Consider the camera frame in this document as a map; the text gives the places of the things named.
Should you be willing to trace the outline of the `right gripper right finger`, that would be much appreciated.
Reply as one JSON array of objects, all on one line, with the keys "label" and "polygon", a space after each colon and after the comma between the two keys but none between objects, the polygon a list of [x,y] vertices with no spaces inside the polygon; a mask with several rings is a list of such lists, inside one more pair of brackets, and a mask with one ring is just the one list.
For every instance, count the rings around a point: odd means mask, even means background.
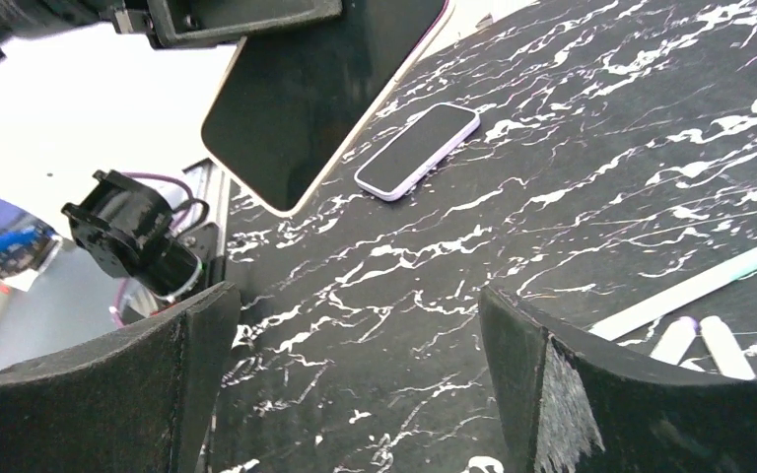
[{"label": "right gripper right finger", "polygon": [[757,379],[656,361],[499,287],[479,317],[512,472],[757,472]]}]

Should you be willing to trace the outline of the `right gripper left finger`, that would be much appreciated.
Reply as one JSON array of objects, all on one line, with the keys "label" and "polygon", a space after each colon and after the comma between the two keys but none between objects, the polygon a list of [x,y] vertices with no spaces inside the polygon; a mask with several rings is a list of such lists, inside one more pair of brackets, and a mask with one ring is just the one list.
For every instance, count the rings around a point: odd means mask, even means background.
[{"label": "right gripper left finger", "polygon": [[241,315],[223,282],[0,371],[0,472],[192,472]]}]

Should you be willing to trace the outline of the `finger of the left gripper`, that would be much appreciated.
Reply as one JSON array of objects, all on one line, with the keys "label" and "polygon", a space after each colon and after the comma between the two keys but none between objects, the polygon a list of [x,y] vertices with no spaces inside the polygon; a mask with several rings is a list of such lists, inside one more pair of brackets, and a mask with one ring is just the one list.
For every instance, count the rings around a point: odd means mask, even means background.
[{"label": "finger of the left gripper", "polygon": [[116,1],[119,34],[141,34],[156,49],[206,48],[339,17],[340,0]]}]

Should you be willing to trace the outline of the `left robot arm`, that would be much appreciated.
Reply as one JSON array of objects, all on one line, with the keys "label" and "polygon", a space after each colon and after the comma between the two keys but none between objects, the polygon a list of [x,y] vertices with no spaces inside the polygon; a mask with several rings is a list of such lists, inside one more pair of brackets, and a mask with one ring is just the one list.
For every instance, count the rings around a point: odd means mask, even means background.
[{"label": "left robot arm", "polygon": [[[156,49],[203,48],[284,31],[340,16],[340,1],[86,1],[84,7],[118,34],[142,34]],[[173,303],[199,280],[203,262],[173,233],[179,213],[207,202],[193,196],[176,207],[154,188],[116,170],[97,171],[97,186],[67,203],[72,239],[113,278],[138,281]]]}]

